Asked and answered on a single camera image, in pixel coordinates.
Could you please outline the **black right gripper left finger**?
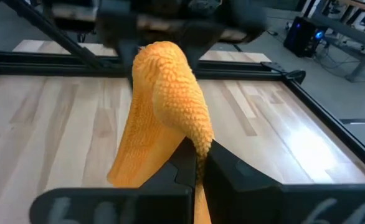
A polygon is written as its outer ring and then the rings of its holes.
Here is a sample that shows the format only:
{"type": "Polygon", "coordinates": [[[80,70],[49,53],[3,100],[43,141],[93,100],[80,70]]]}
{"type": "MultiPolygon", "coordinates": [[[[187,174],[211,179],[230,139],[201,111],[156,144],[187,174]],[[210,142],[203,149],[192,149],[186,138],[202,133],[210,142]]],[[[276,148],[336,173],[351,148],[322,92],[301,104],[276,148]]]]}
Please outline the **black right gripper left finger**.
{"type": "Polygon", "coordinates": [[[39,195],[30,224],[193,224],[196,153],[184,138],[140,187],[57,188],[39,195]]]}

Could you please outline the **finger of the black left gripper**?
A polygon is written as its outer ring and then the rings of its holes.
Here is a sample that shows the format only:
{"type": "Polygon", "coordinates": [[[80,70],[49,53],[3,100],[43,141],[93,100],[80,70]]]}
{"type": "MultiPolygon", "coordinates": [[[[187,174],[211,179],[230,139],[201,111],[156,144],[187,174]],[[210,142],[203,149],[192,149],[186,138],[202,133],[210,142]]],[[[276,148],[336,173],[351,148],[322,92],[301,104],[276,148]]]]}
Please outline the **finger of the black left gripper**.
{"type": "Polygon", "coordinates": [[[192,69],[199,59],[219,41],[222,30],[187,29],[182,35],[182,51],[192,69]]]}
{"type": "Polygon", "coordinates": [[[138,53],[138,42],[136,40],[119,40],[116,44],[116,51],[123,62],[130,87],[133,88],[132,66],[138,53]]]}

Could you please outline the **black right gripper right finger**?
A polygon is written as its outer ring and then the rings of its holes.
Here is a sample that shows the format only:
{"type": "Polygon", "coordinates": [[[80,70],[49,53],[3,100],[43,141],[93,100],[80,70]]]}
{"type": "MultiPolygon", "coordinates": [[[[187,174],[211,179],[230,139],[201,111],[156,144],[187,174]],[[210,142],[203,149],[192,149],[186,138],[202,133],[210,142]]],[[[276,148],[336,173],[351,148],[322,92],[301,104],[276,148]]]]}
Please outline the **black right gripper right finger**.
{"type": "Polygon", "coordinates": [[[204,190],[213,224],[365,224],[365,184],[282,184],[216,141],[204,190]]]}

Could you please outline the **orange microfiber towel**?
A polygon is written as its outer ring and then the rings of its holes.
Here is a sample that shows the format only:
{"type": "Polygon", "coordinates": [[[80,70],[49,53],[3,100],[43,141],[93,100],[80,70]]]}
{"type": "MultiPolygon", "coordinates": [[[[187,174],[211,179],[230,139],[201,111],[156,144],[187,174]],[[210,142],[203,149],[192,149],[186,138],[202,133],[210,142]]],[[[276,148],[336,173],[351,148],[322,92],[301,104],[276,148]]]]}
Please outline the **orange microfiber towel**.
{"type": "Polygon", "coordinates": [[[115,187],[142,186],[189,138],[196,150],[194,224],[212,224],[203,178],[214,132],[184,52],[168,41],[147,45],[134,58],[132,80],[130,110],[107,180],[115,187]]]}

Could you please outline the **black computer tower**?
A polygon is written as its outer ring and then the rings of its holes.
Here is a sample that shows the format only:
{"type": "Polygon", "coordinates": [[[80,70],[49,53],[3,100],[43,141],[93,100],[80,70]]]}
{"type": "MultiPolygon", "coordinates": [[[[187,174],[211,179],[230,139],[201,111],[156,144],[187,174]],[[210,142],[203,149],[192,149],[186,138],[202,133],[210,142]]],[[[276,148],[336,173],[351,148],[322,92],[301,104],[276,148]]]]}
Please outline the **black computer tower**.
{"type": "Polygon", "coordinates": [[[297,57],[311,58],[327,30],[306,17],[296,17],[288,31],[283,46],[297,57]]]}

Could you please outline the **workbench with grey legs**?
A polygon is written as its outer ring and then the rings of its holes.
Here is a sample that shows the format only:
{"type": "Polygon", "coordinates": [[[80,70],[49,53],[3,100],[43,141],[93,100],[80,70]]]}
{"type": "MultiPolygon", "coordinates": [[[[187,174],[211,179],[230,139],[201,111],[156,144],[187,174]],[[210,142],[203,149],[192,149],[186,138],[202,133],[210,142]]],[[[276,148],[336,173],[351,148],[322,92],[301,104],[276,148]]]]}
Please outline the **workbench with grey legs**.
{"type": "MultiPolygon", "coordinates": [[[[350,39],[359,42],[360,44],[365,46],[365,30],[360,31],[355,29],[355,27],[346,24],[346,18],[348,17],[348,14],[351,13],[352,8],[356,7],[365,11],[365,2],[361,2],[358,0],[337,0],[349,5],[342,18],[337,21],[329,18],[326,15],[327,7],[329,6],[331,1],[332,0],[319,0],[311,16],[311,20],[315,23],[326,26],[327,28],[339,34],[342,34],[345,37],[349,37],[350,39]]],[[[347,54],[350,54],[350,56],[356,57],[359,60],[359,65],[354,69],[354,71],[351,74],[345,76],[345,79],[347,79],[348,81],[355,81],[357,77],[361,74],[361,72],[365,69],[365,55],[360,56],[355,51],[350,51],[347,47],[338,45],[336,42],[333,42],[333,44],[335,47],[340,48],[347,54]]]]}

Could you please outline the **black aluminium table frame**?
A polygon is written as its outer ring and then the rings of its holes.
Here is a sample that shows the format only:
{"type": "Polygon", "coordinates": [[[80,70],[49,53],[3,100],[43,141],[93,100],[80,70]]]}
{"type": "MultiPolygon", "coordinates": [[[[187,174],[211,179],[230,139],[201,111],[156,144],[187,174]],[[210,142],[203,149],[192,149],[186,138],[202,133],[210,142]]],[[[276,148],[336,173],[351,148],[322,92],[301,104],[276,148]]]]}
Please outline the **black aluminium table frame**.
{"type": "MultiPolygon", "coordinates": [[[[121,58],[100,43],[95,31],[61,30],[43,10],[37,11],[25,0],[0,1],[67,51],[65,55],[0,52],[0,75],[126,78],[121,58]]],[[[272,62],[212,62],[200,58],[194,71],[200,80],[282,82],[365,165],[365,145],[301,87],[306,76],[303,70],[286,72],[272,62]]]]}

